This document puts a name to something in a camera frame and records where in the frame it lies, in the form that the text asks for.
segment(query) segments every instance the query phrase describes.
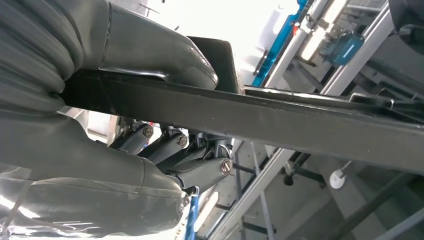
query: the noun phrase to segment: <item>blue metal frame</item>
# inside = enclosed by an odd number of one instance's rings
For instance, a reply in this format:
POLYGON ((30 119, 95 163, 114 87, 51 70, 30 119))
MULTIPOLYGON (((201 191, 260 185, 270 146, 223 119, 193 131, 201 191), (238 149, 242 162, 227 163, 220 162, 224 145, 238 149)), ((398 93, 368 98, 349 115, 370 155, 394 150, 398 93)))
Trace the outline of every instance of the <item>blue metal frame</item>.
POLYGON ((184 240, 195 240, 195 222, 199 214, 199 197, 192 196, 190 201, 190 212, 188 213, 187 227, 184 240))
POLYGON ((264 82, 265 78, 270 73, 270 70, 274 63, 276 62, 276 59, 283 48, 284 44, 286 43, 287 39, 289 38, 290 34, 293 32, 293 24, 299 20, 301 12, 305 9, 306 4, 308 3, 308 0, 297 0, 297 4, 299 4, 299 10, 294 15, 289 15, 287 19, 285 20, 284 25, 282 26, 281 30, 279 31, 277 37, 275 38, 274 43, 272 44, 271 48, 269 49, 268 54, 266 55, 265 60, 262 63, 262 66, 259 68, 259 72, 256 74, 252 86, 260 87, 262 83, 264 82))

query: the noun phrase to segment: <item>metal bolt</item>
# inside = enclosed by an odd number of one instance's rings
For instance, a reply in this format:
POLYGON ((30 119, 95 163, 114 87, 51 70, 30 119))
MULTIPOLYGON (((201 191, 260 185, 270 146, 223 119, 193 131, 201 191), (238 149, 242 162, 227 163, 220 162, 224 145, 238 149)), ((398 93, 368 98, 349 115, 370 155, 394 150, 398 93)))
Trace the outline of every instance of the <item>metal bolt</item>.
POLYGON ((229 159, 225 159, 224 161, 222 161, 221 172, 224 176, 230 175, 232 168, 233 165, 231 164, 231 161, 229 159))
POLYGON ((153 136, 154 129, 152 126, 147 125, 143 128, 143 136, 146 138, 151 138, 153 136))
POLYGON ((187 136, 186 135, 181 135, 178 138, 178 141, 176 143, 178 144, 178 147, 184 148, 186 146, 186 144, 187 144, 187 141, 188 141, 187 136))

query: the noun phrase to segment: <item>blue machine part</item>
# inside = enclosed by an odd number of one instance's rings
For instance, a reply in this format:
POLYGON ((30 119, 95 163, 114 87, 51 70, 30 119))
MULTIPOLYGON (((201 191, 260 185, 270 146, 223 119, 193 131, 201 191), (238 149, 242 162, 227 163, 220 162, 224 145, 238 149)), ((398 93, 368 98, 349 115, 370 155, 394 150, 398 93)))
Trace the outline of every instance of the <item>blue machine part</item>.
POLYGON ((342 66, 348 64, 363 44, 364 39, 361 36, 345 33, 329 43, 321 54, 326 56, 328 62, 342 66))
POLYGON ((297 0, 297 4, 299 4, 299 9, 296 14, 289 15, 282 26, 281 30, 279 31, 277 37, 275 38, 274 43, 272 44, 271 48, 269 49, 268 54, 266 55, 262 66, 259 68, 252 86, 260 87, 262 83, 264 82, 265 78, 270 73, 270 70, 272 66, 274 65, 281 49, 283 48, 284 44, 286 43, 287 39, 289 38, 290 34, 293 32, 293 24, 299 20, 299 17, 301 15, 301 12, 305 9, 306 4, 309 0, 297 0))
POLYGON ((184 240, 195 240, 195 222, 199 214, 199 197, 192 196, 190 201, 190 212, 188 213, 187 227, 184 240))

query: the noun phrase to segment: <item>dark metal rail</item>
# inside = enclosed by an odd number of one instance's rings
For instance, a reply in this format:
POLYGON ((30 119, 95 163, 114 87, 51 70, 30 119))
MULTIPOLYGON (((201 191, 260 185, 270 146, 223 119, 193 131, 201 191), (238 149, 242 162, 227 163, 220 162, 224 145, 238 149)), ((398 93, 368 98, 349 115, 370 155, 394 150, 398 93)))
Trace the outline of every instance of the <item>dark metal rail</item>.
POLYGON ((101 71, 77 72, 62 94, 72 107, 424 173, 424 125, 378 117, 367 104, 339 98, 286 96, 265 99, 101 71))

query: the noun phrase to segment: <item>robotic hand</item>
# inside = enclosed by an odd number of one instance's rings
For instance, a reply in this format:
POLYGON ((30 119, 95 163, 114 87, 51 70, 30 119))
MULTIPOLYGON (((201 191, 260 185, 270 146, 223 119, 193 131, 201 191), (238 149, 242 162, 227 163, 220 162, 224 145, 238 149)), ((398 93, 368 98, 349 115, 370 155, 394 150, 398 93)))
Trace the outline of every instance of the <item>robotic hand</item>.
POLYGON ((57 113, 65 106, 58 94, 78 70, 215 89, 216 72, 189 38, 106 0, 2 0, 0 23, 3 236, 168 230, 189 194, 230 174, 226 138, 187 138, 169 127, 138 153, 150 137, 146 126, 108 147, 57 113))

